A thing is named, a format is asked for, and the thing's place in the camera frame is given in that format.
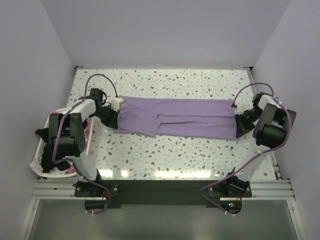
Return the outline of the purple t shirt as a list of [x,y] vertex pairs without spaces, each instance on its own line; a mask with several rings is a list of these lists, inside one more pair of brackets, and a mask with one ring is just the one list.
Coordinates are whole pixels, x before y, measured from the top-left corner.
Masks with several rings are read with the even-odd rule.
[[236,141],[230,99],[124,97],[117,118],[119,134],[196,137]]

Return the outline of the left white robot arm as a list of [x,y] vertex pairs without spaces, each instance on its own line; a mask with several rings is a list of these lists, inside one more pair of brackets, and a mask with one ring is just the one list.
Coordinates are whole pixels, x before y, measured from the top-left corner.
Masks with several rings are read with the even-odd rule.
[[126,103],[124,98],[116,96],[106,105],[106,94],[99,88],[90,90],[88,96],[80,98],[74,106],[63,113],[52,113],[48,121],[48,143],[52,150],[52,163],[60,165],[67,162],[87,182],[86,191],[99,196],[104,184],[97,180],[99,171],[89,160],[85,152],[86,139],[84,122],[97,117],[108,128],[118,128],[120,107]]

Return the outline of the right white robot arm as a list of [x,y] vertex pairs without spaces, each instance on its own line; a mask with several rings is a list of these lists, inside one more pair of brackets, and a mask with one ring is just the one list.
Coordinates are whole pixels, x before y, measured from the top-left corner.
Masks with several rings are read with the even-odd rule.
[[235,115],[236,137],[252,132],[253,144],[238,167],[219,183],[220,191],[230,197],[250,190],[250,181],[271,150],[286,144],[297,112],[281,107],[278,98],[265,92],[255,95],[252,109]]

